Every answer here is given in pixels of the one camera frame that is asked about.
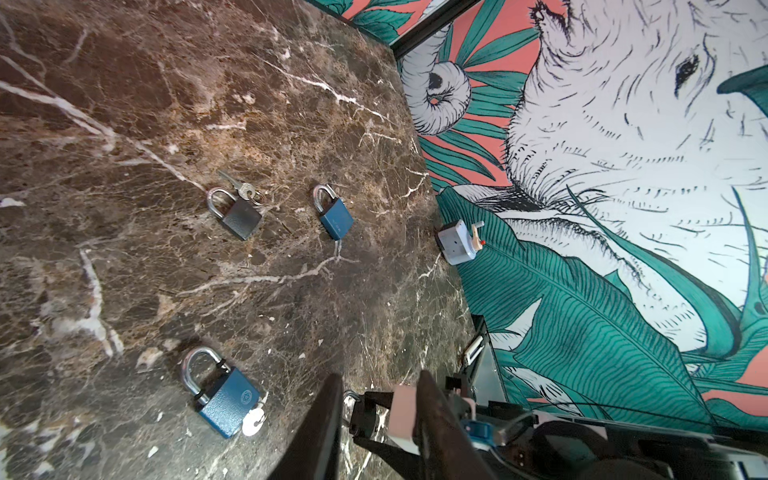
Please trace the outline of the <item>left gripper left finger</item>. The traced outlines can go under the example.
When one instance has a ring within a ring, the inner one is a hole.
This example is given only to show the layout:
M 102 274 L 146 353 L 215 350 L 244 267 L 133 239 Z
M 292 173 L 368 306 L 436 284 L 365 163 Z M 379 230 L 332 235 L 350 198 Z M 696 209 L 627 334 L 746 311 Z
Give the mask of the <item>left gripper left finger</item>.
M 342 377 L 332 373 L 323 382 L 269 480 L 338 478 L 342 396 Z

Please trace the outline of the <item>dark padlock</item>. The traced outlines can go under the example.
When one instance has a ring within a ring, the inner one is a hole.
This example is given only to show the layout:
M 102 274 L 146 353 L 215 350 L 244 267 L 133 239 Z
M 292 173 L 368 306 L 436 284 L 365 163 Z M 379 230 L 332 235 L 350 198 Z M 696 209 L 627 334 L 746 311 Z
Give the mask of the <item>dark padlock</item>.
M 259 211 L 261 204 L 258 202 L 261 194 L 251 183 L 238 180 L 222 170 L 218 170 L 217 173 L 232 185 L 234 191 L 230 192 L 221 187 L 208 190 L 206 192 L 207 208 L 234 236 L 246 241 L 257 230 L 263 218 Z M 225 212 L 215 204 L 217 195 L 224 195 L 231 201 Z

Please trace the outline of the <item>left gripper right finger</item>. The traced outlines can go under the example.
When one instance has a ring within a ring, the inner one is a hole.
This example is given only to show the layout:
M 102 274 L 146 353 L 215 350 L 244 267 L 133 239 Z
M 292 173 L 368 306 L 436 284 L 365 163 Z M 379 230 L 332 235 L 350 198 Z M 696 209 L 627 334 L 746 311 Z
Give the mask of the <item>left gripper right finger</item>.
M 428 370 L 416 386 L 415 444 L 418 479 L 495 479 L 472 446 L 451 405 Z

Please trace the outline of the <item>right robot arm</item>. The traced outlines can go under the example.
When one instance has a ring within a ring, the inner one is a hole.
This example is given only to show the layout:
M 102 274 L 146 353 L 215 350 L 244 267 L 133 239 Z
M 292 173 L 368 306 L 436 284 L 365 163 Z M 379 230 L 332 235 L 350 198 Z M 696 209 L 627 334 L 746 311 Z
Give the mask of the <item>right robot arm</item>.
M 767 457 L 729 438 L 492 401 L 465 377 L 426 390 L 347 390 L 354 443 L 404 479 L 764 479 Z

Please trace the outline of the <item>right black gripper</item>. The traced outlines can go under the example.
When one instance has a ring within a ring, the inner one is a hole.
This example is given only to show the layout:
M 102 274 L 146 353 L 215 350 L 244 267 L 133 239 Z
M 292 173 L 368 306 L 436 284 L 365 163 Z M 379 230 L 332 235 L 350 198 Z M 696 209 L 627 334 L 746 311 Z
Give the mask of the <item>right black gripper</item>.
M 473 418 L 475 405 L 469 396 L 466 377 L 463 375 L 448 377 L 445 386 L 444 390 L 438 388 L 445 395 L 451 405 L 451 411 L 468 436 L 461 421 Z M 346 399 L 354 400 L 351 418 L 346 421 L 346 425 L 357 446 L 381 459 L 401 478 L 418 479 L 420 454 L 415 455 L 400 449 L 387 436 L 393 392 L 394 390 L 391 392 L 367 391 L 363 394 L 357 394 L 351 390 L 345 392 Z

